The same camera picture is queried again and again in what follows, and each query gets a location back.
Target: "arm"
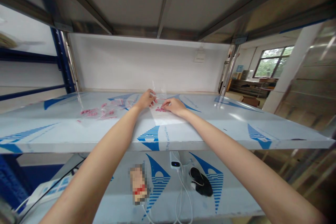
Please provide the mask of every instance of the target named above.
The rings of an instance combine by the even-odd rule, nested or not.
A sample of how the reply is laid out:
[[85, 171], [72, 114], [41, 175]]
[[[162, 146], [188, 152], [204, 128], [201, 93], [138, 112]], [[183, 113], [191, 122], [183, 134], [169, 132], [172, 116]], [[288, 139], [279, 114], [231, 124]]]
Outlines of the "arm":
[[40, 223], [93, 222], [112, 175], [131, 142], [140, 112], [157, 103], [151, 93], [155, 94], [148, 89], [99, 141]]
[[324, 223], [325, 217], [252, 152], [173, 98], [162, 106], [191, 123], [273, 224]]

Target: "wall socket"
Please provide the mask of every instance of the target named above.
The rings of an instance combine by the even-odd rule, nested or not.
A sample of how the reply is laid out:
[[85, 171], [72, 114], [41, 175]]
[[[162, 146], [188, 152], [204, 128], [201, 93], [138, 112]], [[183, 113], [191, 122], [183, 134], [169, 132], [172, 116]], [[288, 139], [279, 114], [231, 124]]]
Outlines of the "wall socket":
[[205, 52], [203, 50], [197, 50], [194, 62], [204, 63], [205, 60]]

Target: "hand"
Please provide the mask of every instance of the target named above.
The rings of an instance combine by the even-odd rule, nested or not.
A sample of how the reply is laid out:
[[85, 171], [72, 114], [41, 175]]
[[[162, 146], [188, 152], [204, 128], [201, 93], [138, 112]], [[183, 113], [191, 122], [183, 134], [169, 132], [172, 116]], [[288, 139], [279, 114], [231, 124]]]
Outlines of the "hand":
[[142, 94], [139, 101], [134, 105], [139, 107], [141, 110], [147, 108], [148, 106], [154, 106], [154, 102], [157, 103], [155, 92], [152, 89], [148, 89], [145, 93]]
[[175, 115], [182, 116], [184, 111], [187, 111], [185, 105], [176, 98], [170, 98], [164, 101], [162, 108], [173, 112]]

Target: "white pillar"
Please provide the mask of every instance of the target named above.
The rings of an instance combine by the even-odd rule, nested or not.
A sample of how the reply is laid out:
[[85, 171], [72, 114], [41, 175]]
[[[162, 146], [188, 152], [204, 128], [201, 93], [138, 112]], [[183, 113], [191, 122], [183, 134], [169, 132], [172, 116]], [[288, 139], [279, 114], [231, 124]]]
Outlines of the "white pillar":
[[275, 113], [282, 97], [295, 77], [306, 53], [308, 52], [321, 27], [322, 23], [319, 23], [302, 29], [274, 90], [270, 92], [265, 101], [262, 108], [263, 110], [272, 114]]

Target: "lower shelf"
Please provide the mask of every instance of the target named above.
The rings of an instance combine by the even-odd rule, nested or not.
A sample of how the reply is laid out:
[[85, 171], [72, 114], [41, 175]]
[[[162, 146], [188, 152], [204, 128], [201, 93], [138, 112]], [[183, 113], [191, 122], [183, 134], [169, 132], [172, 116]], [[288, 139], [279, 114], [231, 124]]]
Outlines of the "lower shelf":
[[[182, 164], [187, 164], [184, 167], [183, 181], [192, 201], [194, 219], [264, 214], [250, 193], [213, 152], [181, 151], [180, 155]], [[145, 167], [150, 186], [150, 197], [145, 202], [145, 209], [149, 210], [148, 214], [151, 219], [155, 223], [175, 221], [175, 204], [181, 183], [176, 170], [170, 167], [169, 152], [127, 152], [110, 181], [99, 205], [94, 223], [148, 222], [143, 207], [134, 205], [132, 199], [128, 172], [135, 164], [143, 164]], [[191, 167], [196, 167], [207, 176], [214, 191], [211, 197], [202, 196], [192, 190], [190, 186], [192, 178], [188, 174]], [[156, 181], [157, 178], [161, 178], [164, 183], [160, 186], [157, 186], [157, 183], [153, 184], [153, 180]], [[38, 223], [55, 201], [55, 198], [46, 202], [41, 201], [42, 203], [37, 204], [34, 211], [29, 212], [23, 223]], [[180, 219], [186, 221], [191, 218], [191, 210], [185, 191], [182, 193], [182, 201]]]

